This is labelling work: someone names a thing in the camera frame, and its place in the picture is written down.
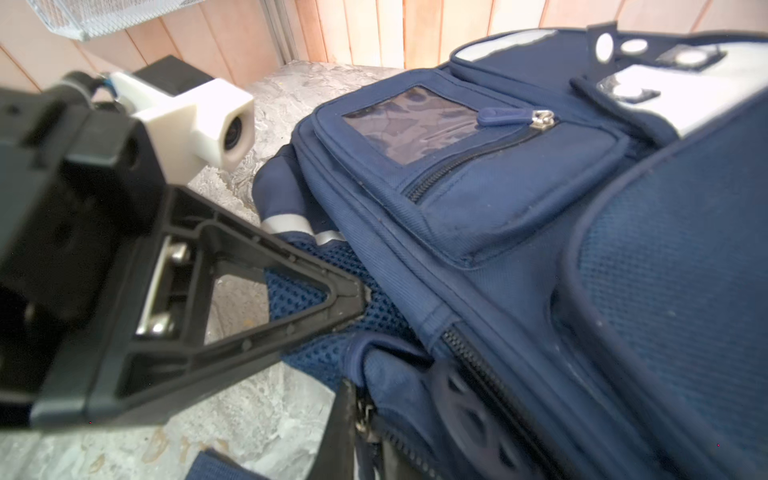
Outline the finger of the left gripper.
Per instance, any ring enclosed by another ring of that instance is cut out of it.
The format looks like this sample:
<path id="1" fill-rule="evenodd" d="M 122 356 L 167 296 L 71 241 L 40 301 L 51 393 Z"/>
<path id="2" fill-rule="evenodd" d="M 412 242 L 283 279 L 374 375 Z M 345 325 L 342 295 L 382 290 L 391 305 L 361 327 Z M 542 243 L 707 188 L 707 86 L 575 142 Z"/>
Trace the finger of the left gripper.
<path id="1" fill-rule="evenodd" d="M 101 254 L 31 404 L 34 428 L 162 424 L 359 319 L 369 291 L 182 187 Z"/>

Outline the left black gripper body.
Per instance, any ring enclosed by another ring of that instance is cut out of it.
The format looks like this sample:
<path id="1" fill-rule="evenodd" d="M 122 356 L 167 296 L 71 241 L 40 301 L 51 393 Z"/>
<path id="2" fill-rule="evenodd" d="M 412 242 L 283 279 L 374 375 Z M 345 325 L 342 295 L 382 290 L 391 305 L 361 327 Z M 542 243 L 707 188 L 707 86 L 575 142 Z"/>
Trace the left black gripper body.
<path id="1" fill-rule="evenodd" d="M 1 416 L 80 419 L 165 180 L 144 125 L 70 87 L 1 92 Z"/>

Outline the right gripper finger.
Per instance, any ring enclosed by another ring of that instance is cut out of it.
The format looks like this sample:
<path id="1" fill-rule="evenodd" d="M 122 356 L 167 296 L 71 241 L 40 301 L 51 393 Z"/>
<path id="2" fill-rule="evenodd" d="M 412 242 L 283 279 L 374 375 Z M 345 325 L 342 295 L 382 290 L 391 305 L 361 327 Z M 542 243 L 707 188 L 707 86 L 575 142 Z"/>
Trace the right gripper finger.
<path id="1" fill-rule="evenodd" d="M 309 480 L 352 480 L 355 476 L 357 390 L 343 379 L 336 393 Z"/>

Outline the navy blue student backpack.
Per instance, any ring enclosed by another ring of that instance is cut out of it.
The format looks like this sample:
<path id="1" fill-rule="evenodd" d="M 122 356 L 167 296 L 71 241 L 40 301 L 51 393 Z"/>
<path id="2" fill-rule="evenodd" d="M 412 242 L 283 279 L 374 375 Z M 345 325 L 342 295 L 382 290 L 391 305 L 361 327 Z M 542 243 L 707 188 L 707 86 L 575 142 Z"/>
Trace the navy blue student backpack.
<path id="1" fill-rule="evenodd" d="M 263 230 L 360 277 L 289 353 L 353 479 L 767 475 L 767 38 L 499 34 L 317 107 Z"/>

